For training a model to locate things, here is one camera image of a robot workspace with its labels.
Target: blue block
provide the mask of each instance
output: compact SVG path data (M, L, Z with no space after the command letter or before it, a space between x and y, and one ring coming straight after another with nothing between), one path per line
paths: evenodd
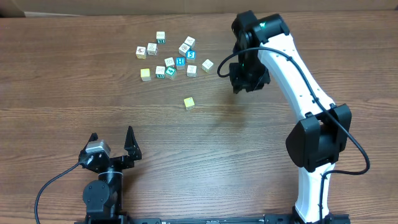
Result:
M185 65L185 58L176 58L175 59L176 66L184 66Z
M197 53L193 50L187 52L187 61L194 61L197 57Z

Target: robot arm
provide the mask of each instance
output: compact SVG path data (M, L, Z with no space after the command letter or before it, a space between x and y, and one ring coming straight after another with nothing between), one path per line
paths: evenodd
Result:
M271 37L268 39L267 43L261 43L260 47L280 50L293 57L300 65L311 87L316 90L320 103L327 110L331 108L331 105L334 105L333 100L319 87L303 60L300 58L295 48L293 37L290 34L279 34ZM311 113L317 115L322 113L319 106L313 102L313 96L310 94L299 71L290 61L277 53L265 50L258 51L258 58L261 63L268 68L280 86L280 89L294 112L297 122L305 119L306 114ZM309 172L303 167L298 168L298 199L295 203L295 209L304 223L319 221L318 204L322 174L326 171L333 170L334 166L335 164L327 163L317 167L313 172ZM327 206L329 181L330 175L328 175L328 178L325 180L325 188L323 190L322 218L329 214Z
M289 156L298 166L298 199L294 212L299 216L300 223L315 223L320 219L322 175L334 169L339 153L345 148L346 136L332 125L315 103L297 67L285 56L265 48L283 52L292 58L303 71L320 104L346 129L349 129L351 112L346 105L336 107L316 83L295 48L289 28L279 15L257 20L251 11L244 12L238 14L232 30L237 37L234 52L257 48L239 54L239 63L229 65L234 92L238 93L243 88L246 91L261 89L270 82L271 72L294 112L297 125L286 139ZM330 174L326 177L322 219L329 214L327 197Z

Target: white block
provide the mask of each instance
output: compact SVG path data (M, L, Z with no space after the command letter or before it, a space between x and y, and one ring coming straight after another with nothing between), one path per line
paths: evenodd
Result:
M211 68L213 68L213 62L211 62L210 60L205 60L205 62L203 62L203 64L201 65L201 69L203 69L205 72L209 72L211 70Z
M189 77L197 76L197 66L196 65L188 65L187 76L189 76Z
M178 52L184 57L187 56L187 52L190 50L190 46L187 44L182 44L180 48L178 49Z
M139 58L139 59L147 58L146 48L145 47L137 47L136 55L137 55L137 58Z
M158 44L166 44L166 34L164 31L156 32L156 42Z
M164 60L164 63L166 64L166 67L174 67L175 68L175 64L174 64L174 59L171 58L167 58Z
M165 70L166 68L163 66L156 66L156 71L155 71L156 78L165 78L164 75Z
M187 39L185 40L184 44L187 44L191 47L191 49L193 49L193 47L195 46L195 39L188 36Z
M149 55L157 55L157 44L148 44L147 52Z

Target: wooden table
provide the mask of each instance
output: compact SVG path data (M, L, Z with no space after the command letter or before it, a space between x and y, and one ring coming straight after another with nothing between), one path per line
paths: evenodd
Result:
M282 15L317 82L351 108L351 132L372 162L366 175L333 176L330 210L353 223L397 223L398 12ZM216 75L233 48L235 16L0 19L0 223L34 223L37 192L77 161L91 133L113 156L125 154L129 125L143 152L124 175L124 208L133 217L290 213L298 173L285 149L295 124L286 99L275 81L234 95ZM136 47L154 42L158 30L167 44L137 59ZM198 77L155 79L155 66L178 57L188 35L197 40ZM215 63L209 74L200 68L207 58ZM142 68L152 81L141 81ZM186 111L190 96L196 107ZM349 143L337 168L363 167ZM42 223L82 220L82 191L95 179L76 169L50 185L40 199Z

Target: wooden block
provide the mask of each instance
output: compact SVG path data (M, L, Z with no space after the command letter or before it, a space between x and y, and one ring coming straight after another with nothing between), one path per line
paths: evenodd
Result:
M150 70L149 68L141 69L142 81L150 81Z
M164 63L166 64L166 67L171 66L171 67L175 68L174 59L172 57L165 59Z
M187 109L187 110L194 109L194 107L195 107L195 103L193 102L192 97L184 99L184 104L185 104L185 109Z
M145 47L137 47L136 55L137 55L137 58L139 58L139 59L147 58L147 51L146 51Z
M197 57L197 53L195 51L189 50L187 52L187 62L189 62L189 63L195 62L196 57Z
M211 70L211 68L213 68L213 62L211 62L210 60L205 60L205 62L203 62L203 64L201 65L201 69L203 69L205 72L209 72Z
M164 31L156 32L156 41L158 44L166 44L166 33Z
M180 52L180 55L182 56L187 56L187 52L190 50L190 46L187 44L182 44L180 48L178 49L178 52Z
M157 55L157 44L148 44L147 52L149 55Z
M185 69L185 58L176 58L175 65L177 66L177 70Z
M166 76L164 75L166 68L164 66L156 66L156 78L165 78Z
M188 46L190 46L191 49L193 49L193 47L195 46L195 39L188 36L184 44L187 44Z
M175 78L176 72L177 70L174 67L167 67L165 76L166 78L173 80Z
M197 66L196 65L188 65L187 67L187 76L196 77L197 76Z

